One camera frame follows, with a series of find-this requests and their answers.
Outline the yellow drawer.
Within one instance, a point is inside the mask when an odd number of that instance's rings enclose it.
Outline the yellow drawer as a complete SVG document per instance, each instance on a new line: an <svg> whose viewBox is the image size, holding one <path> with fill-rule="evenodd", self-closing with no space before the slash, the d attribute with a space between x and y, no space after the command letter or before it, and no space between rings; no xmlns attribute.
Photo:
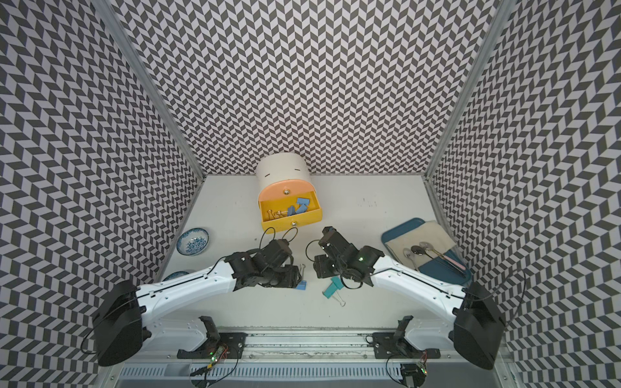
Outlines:
<svg viewBox="0 0 621 388"><path fill-rule="evenodd" d="M295 214L287 216L285 218L279 218L275 220L268 220L268 210L282 210L287 211L289 207L294 206L295 211L300 206L297 204L299 197L307 198L310 200L308 210L305 213ZM291 227L307 226L313 223L317 223L323 219L323 210L320 206L320 202L316 195L316 192L308 192L297 196L285 197L280 200L270 200L266 202L259 202L259 208L262 217L262 228L264 230L272 227L276 232L287 231Z"/></svg>

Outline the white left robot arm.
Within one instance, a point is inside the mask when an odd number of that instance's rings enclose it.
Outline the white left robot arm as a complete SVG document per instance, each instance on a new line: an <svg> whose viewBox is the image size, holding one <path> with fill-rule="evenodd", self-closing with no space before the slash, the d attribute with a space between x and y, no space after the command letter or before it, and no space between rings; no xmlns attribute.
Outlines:
<svg viewBox="0 0 621 388"><path fill-rule="evenodd" d="M248 287L295 289L301 281L286 239L232 253L209 268L169 281L142 286L122 281L103 296L92 315L92 354L100 366L121 364L155 337L149 326L174 311Z"/></svg>

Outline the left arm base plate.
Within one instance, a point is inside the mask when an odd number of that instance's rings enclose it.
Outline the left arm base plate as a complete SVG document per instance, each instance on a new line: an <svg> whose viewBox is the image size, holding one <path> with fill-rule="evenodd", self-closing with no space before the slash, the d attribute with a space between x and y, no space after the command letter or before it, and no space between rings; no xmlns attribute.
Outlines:
<svg viewBox="0 0 621 388"><path fill-rule="evenodd" d="M208 338L196 350L186 351L180 349L176 357L178 359L208 360L214 358L219 349L223 349L222 356L226 355L228 360L237 360L244 353L246 339L247 333L225 332L220 335L219 340Z"/></svg>

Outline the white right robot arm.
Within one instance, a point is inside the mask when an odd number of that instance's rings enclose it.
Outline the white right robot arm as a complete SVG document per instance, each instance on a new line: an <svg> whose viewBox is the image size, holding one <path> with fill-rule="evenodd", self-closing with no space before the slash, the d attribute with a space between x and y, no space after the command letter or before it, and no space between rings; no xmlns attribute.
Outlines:
<svg viewBox="0 0 621 388"><path fill-rule="evenodd" d="M435 316L405 323L404 340L414 349L440 350L452 345L473 365L493 369L507 319L493 294L481 284L449 284L408 268L376 248L357 249L332 226L323 228L318 244L344 279L402 294Z"/></svg>

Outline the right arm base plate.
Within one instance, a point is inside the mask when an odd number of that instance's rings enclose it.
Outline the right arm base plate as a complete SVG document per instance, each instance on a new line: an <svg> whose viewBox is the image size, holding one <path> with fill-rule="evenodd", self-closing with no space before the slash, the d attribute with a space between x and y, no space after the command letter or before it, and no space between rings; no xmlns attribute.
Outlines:
<svg viewBox="0 0 621 388"><path fill-rule="evenodd" d="M365 338L367 345L372 348L375 358L379 360L395 359L422 359L427 356L428 360L440 359L438 349L415 349L403 338L396 338L394 332L374 332Z"/></svg>

